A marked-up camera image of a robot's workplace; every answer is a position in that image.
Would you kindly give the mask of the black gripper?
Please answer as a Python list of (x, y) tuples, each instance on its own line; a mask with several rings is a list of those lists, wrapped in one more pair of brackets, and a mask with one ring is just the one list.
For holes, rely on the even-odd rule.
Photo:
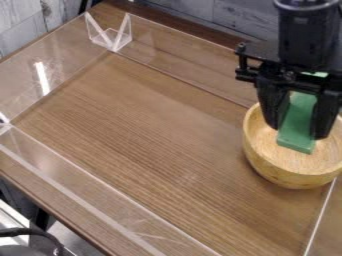
[(256, 81), (267, 125), (278, 130), (290, 105), (290, 90), (317, 95), (310, 134), (325, 139), (342, 107), (342, 0), (273, 0), (278, 36), (236, 47), (236, 79)]

